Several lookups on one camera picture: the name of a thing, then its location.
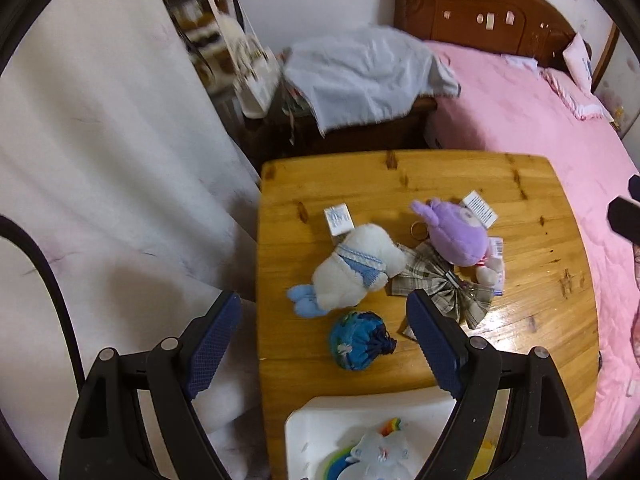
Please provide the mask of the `small white cube box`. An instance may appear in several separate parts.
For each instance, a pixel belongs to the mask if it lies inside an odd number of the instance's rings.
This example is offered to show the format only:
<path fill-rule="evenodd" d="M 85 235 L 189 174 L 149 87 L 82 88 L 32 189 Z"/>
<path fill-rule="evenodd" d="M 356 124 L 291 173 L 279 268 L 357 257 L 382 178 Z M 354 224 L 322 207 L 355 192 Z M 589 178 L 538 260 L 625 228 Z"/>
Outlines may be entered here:
<path fill-rule="evenodd" d="M 345 203 L 328 207 L 324 210 L 326 216 L 326 223 L 332 237 L 339 237 L 346 235 L 353 229 L 355 229 L 354 222 L 352 222 L 352 216 Z"/>

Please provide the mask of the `plaid fabric bow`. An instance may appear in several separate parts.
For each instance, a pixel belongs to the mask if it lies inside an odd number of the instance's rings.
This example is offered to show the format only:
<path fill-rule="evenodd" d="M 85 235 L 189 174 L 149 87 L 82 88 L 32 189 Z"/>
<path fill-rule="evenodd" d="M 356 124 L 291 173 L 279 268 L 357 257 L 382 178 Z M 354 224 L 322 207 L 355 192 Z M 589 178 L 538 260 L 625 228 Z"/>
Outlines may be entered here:
<path fill-rule="evenodd" d="M 430 243 L 415 248 L 398 245 L 407 263 L 405 269 L 390 280 L 390 296 L 407 297 L 422 289 L 442 315 L 477 328 L 491 307 L 494 288 L 459 278 L 454 266 L 442 258 Z"/>

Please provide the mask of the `white rectangular box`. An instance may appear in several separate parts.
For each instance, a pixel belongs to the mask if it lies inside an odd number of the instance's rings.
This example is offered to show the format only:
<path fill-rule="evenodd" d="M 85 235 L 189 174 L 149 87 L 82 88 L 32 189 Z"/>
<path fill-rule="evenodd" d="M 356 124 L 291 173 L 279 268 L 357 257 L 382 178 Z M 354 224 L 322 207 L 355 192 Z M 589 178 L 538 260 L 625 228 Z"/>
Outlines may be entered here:
<path fill-rule="evenodd" d="M 485 229 L 490 229 L 491 226 L 498 220 L 498 214 L 489 206 L 480 193 L 472 191 L 461 201 L 462 205 L 469 209 L 474 214 L 477 220 L 484 226 Z"/>

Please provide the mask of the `white pillow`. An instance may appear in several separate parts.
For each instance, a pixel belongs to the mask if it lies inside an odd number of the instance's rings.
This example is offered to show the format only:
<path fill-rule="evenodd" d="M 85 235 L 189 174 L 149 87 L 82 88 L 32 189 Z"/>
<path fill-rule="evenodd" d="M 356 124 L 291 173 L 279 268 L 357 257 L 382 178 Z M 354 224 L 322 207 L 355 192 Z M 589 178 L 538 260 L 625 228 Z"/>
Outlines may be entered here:
<path fill-rule="evenodd" d="M 576 86 L 583 92 L 590 93 L 592 86 L 590 54 L 579 32 L 576 32 L 573 40 L 563 51 L 563 58 Z"/>

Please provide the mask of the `white curtain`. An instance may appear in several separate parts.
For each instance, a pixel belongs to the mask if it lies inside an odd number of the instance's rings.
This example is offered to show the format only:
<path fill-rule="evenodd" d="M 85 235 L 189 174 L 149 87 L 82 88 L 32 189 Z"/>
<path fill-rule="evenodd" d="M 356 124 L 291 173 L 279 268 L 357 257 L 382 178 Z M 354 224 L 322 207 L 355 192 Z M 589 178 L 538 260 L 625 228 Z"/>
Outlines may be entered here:
<path fill-rule="evenodd" d="M 1 77 L 1 211 L 48 259 L 82 362 L 181 333 L 220 292 L 243 317 L 194 402 L 235 479 L 265 479 L 258 175 L 162 0 L 52 0 Z"/>

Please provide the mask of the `grey cloth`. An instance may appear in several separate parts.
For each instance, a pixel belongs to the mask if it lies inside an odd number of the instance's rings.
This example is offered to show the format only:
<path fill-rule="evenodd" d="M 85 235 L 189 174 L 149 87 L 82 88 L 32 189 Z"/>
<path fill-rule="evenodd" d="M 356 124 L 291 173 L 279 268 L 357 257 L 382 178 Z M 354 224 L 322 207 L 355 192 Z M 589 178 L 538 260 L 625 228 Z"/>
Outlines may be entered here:
<path fill-rule="evenodd" d="M 298 42 L 283 76 L 322 134 L 404 117 L 420 96 L 461 93 L 454 72 L 426 42 L 388 26 Z"/>

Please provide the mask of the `dark wooden nightstand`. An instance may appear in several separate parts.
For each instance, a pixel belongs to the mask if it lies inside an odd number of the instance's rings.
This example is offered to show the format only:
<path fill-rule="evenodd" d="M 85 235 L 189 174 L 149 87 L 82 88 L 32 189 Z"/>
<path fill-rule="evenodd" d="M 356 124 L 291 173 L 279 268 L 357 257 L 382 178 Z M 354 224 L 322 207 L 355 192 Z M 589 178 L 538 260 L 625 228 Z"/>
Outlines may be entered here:
<path fill-rule="evenodd" d="M 268 115 L 244 120 L 238 144 L 256 170 L 282 158 L 368 151 L 420 150 L 428 116 L 435 113 L 432 98 L 417 99 L 409 114 L 389 122 L 334 129 L 322 134 L 314 116 L 295 114 L 283 96 L 275 98 Z"/>

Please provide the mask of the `pink white packet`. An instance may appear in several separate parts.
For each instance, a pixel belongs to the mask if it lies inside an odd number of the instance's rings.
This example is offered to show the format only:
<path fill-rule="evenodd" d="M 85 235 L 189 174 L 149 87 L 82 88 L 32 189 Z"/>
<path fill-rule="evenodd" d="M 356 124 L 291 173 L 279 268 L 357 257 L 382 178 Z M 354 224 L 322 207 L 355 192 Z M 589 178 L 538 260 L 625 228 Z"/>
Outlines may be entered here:
<path fill-rule="evenodd" d="M 503 260 L 503 239 L 491 237 L 486 255 L 486 268 L 491 270 L 491 284 L 495 296 L 502 296 L 506 281 L 506 268 Z"/>

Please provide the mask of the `dark storage shelf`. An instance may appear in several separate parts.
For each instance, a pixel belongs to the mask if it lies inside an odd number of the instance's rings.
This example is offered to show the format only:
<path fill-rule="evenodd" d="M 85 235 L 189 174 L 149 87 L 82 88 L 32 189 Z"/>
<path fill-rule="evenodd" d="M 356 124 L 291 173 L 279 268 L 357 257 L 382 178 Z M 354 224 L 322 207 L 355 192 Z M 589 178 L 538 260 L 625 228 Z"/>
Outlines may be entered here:
<path fill-rule="evenodd" d="M 163 0 L 172 24 L 228 133 L 242 127 L 233 90 L 234 68 L 208 0 Z"/>

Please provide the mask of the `grey rainbow plush toy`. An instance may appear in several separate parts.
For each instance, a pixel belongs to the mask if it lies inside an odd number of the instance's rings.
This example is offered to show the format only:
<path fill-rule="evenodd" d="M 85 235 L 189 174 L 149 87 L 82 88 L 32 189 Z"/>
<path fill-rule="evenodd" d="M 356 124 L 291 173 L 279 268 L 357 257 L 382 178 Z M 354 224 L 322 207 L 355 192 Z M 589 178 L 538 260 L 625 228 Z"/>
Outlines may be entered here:
<path fill-rule="evenodd" d="M 409 443 L 399 417 L 368 430 L 350 448 L 334 453 L 322 470 L 322 479 L 410 479 L 406 466 Z"/>

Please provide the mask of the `white plastic tray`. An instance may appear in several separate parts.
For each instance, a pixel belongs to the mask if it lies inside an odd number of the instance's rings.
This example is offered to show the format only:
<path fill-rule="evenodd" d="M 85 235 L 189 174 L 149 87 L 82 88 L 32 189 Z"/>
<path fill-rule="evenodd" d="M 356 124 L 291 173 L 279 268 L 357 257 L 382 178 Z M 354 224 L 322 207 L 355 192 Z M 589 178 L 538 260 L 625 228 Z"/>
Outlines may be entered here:
<path fill-rule="evenodd" d="M 408 473 L 419 472 L 433 451 L 456 401 L 437 387 L 372 396 L 318 396 L 286 420 L 286 474 L 324 479 L 332 458 L 356 445 L 369 430 L 394 418 L 408 443 Z"/>

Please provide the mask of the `white plush blue scarf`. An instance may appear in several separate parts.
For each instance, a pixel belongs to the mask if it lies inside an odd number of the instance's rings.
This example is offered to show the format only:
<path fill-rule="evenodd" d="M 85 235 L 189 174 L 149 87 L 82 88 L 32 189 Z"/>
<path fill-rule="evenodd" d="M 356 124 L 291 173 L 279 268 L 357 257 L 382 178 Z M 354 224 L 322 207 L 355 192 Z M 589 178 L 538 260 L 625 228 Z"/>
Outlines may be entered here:
<path fill-rule="evenodd" d="M 301 318 L 320 318 L 353 308 L 405 270 L 407 257 L 388 233 L 367 223 L 350 231 L 317 266 L 310 284 L 291 287 L 286 296 Z"/>

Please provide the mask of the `white handbag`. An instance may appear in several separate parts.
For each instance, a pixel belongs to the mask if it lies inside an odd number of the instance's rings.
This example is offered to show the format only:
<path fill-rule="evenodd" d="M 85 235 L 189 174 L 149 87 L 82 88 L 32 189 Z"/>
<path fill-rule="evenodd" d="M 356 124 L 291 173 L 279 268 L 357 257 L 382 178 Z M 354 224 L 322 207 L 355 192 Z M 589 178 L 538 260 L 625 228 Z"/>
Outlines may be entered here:
<path fill-rule="evenodd" d="M 262 45 L 248 18 L 248 32 L 232 41 L 231 54 L 235 68 L 235 95 L 242 113 L 250 119 L 268 115 L 280 82 L 281 64 L 273 52 Z"/>

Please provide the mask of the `white wardrobe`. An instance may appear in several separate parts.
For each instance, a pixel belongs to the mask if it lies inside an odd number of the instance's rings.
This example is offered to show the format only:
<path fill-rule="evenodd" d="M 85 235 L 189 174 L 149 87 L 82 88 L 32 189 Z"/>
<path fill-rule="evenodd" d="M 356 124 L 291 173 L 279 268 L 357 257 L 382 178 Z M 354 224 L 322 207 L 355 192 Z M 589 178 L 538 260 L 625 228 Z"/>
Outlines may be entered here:
<path fill-rule="evenodd" d="M 639 58 L 623 34 L 617 39 L 596 96 L 614 119 L 614 129 L 634 166 L 640 162 Z"/>

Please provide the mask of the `purple plush toy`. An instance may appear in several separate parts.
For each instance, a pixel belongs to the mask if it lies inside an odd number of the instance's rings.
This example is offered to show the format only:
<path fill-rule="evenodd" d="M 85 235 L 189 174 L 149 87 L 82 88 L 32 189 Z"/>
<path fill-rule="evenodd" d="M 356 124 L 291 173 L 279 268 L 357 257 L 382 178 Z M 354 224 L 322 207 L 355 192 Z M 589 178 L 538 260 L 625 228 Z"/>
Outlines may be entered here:
<path fill-rule="evenodd" d="M 489 236 L 468 208 L 438 198 L 413 200 L 410 208 L 427 225 L 428 240 L 442 258 L 459 268 L 474 268 L 477 283 L 493 288 L 485 264 Z"/>

